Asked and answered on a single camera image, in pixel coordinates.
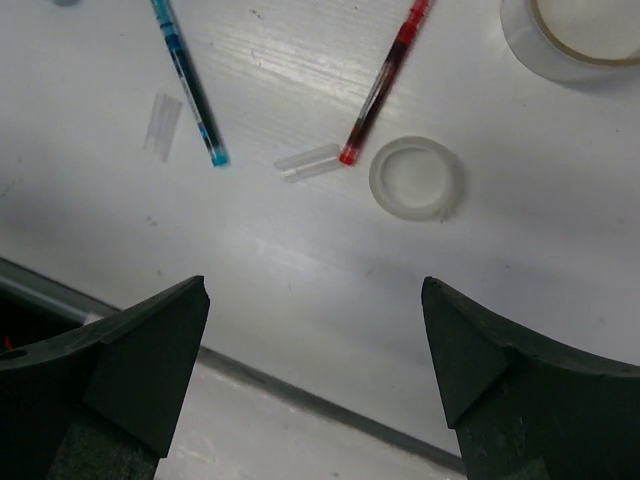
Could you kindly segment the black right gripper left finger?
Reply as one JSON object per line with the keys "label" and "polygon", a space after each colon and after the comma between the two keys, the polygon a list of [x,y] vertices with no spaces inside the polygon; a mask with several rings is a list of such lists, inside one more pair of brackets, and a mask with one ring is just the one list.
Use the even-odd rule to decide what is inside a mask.
{"label": "black right gripper left finger", "polygon": [[1,475],[151,479],[209,312],[200,276],[83,326],[1,310]]}

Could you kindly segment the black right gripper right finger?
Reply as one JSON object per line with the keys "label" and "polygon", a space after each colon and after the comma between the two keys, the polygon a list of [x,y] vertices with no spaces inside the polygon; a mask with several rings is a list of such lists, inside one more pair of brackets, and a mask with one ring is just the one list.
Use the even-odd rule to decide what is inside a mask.
{"label": "black right gripper right finger", "polygon": [[421,299],[468,478],[638,478],[638,367],[541,335],[433,277]]}

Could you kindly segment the clear blue pen cap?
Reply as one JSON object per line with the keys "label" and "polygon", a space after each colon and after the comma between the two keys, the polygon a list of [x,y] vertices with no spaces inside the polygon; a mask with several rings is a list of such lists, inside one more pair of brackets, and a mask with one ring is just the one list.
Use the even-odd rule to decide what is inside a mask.
{"label": "clear blue pen cap", "polygon": [[167,95],[157,94],[151,111],[143,149],[167,162],[180,119],[182,102]]}

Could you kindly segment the clear red pen cap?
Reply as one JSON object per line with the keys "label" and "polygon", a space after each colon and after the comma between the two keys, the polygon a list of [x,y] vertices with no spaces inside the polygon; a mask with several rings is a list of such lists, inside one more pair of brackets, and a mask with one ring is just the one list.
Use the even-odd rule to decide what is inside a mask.
{"label": "clear red pen cap", "polygon": [[321,174],[340,169],[341,148],[337,144],[328,144],[307,152],[282,159],[274,163],[274,168],[282,178],[295,183]]}

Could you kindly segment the blue gel pen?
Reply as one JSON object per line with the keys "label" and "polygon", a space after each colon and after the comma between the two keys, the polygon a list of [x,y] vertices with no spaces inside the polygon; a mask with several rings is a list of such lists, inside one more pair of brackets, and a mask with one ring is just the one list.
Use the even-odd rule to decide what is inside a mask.
{"label": "blue gel pen", "polygon": [[226,166],[230,161],[228,150],[171,4],[167,0],[150,3],[211,162],[215,167]]}

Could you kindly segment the red gel pen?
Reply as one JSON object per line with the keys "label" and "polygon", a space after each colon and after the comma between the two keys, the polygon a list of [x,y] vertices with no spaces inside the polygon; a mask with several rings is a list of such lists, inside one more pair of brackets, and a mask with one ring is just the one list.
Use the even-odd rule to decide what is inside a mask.
{"label": "red gel pen", "polygon": [[342,164],[352,166],[358,160],[431,6],[432,1],[417,0],[409,9],[341,150],[338,160]]}

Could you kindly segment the small clear tape roll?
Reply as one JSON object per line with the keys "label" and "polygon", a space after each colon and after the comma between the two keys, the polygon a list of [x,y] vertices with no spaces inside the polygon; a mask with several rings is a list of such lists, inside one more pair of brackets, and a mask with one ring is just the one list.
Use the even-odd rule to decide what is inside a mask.
{"label": "small clear tape roll", "polygon": [[459,158],[440,143],[405,136],[373,158],[369,186],[378,205],[405,221],[443,222],[463,202],[465,172]]}

